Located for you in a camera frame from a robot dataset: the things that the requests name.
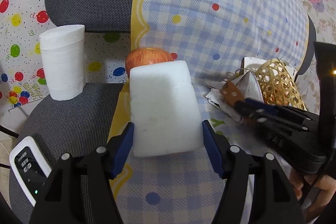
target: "wicker basket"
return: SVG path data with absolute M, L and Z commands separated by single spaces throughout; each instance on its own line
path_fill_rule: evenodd
M 306 110 L 294 80 L 277 58 L 265 62 L 255 75 L 266 104 L 291 105 Z

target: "red apple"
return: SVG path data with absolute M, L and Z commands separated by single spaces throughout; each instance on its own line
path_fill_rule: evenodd
M 125 67 L 129 77 L 132 68 L 162 62 L 173 61 L 169 52 L 161 48 L 138 48 L 132 50 L 126 57 Z

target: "blue checkered tablecloth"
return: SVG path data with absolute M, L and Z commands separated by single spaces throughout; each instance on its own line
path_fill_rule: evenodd
M 246 152 L 268 152 L 248 128 L 211 106 L 204 79 L 222 80 L 241 59 L 283 58 L 296 69 L 305 56 L 307 15 L 296 0 L 145 0 L 150 26 L 140 47 L 176 53 L 188 64 L 203 119 Z M 124 223 L 210 223 L 224 181 L 211 167 L 205 149 L 152 158 L 130 156 L 132 177 L 122 186 L 117 206 Z M 248 222 L 251 187 L 242 223 Z

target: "red balloon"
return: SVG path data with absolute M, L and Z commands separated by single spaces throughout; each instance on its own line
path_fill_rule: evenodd
M 3 0 L 0 3 L 0 13 L 4 13 L 7 10 L 8 5 L 9 5 L 9 0 Z
M 36 75 L 40 78 L 45 78 L 43 69 L 37 70 Z
M 16 74 L 15 74 L 15 80 L 16 81 L 22 81 L 23 80 L 23 74 L 22 74 L 22 72 L 17 72 Z
M 39 23 L 46 23 L 49 19 L 49 16 L 47 15 L 47 11 L 39 11 L 36 19 Z
M 16 92 L 14 92 L 14 91 L 11 91 L 11 92 L 9 93 L 9 97 L 12 97 L 12 96 L 14 96 L 14 97 L 17 97 L 17 94 L 16 94 Z
M 21 103 L 21 105 L 24 105 L 24 104 L 28 103 L 28 98 L 21 96 L 19 98 L 19 102 Z

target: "purple flower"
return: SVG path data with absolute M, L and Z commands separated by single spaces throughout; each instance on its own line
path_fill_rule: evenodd
M 324 12 L 324 4 L 322 0 L 317 3 L 313 3 L 313 7 L 315 8 L 316 11 L 323 13 Z

